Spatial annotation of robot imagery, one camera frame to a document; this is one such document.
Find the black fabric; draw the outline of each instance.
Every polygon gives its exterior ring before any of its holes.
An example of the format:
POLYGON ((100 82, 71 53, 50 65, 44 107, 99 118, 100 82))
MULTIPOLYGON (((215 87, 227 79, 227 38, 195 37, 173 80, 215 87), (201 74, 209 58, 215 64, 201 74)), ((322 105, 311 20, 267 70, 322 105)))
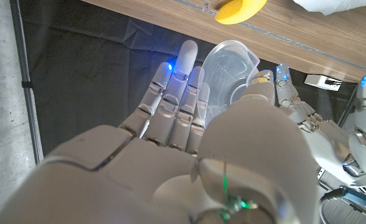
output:
MULTIPOLYGON (((215 46, 79 0, 21 0, 20 5, 45 155, 95 126, 119 125, 137 107, 158 65, 174 63, 185 40, 199 46, 196 64, 215 46)), ((275 66, 262 61, 259 69, 275 66)), ((331 97, 305 86, 305 74, 292 76, 302 99, 337 120, 349 90, 331 97)))

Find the blue led light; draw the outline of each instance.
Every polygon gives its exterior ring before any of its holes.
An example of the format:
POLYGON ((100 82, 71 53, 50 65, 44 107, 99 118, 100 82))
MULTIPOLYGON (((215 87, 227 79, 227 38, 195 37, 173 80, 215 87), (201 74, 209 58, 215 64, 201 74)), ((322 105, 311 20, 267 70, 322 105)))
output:
POLYGON ((360 82, 360 87, 364 87, 365 82, 366 82, 366 76, 364 76, 362 81, 360 82))

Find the white device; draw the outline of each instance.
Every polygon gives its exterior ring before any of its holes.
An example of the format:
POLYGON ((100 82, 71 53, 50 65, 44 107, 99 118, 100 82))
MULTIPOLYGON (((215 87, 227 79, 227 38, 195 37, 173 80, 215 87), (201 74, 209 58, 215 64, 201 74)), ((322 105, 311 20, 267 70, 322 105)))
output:
POLYGON ((350 175, 358 166, 347 136, 299 99, 288 68, 276 82, 270 71, 251 77, 205 131, 210 90, 202 68, 193 69, 196 55, 186 41, 176 67, 160 64, 123 124, 89 130, 49 154, 0 223, 318 223, 313 157, 348 185, 366 183, 361 171, 350 175))

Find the green led light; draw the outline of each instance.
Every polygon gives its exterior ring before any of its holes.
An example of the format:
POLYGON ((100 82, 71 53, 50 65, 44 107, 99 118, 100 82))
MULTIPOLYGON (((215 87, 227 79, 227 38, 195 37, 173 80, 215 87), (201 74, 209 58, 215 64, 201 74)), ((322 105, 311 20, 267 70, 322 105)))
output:
POLYGON ((225 189, 225 195, 227 196, 227 178, 226 178, 226 176, 223 177, 223 187, 225 189))
POLYGON ((245 202, 241 202, 241 207, 243 208, 251 208, 251 206, 245 202))

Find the gray floor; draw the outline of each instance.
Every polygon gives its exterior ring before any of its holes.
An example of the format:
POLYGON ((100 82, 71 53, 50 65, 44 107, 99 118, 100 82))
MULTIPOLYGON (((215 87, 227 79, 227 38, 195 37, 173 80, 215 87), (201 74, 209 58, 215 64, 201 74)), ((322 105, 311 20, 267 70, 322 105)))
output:
POLYGON ((8 0, 0 0, 0 207, 34 168, 8 0))

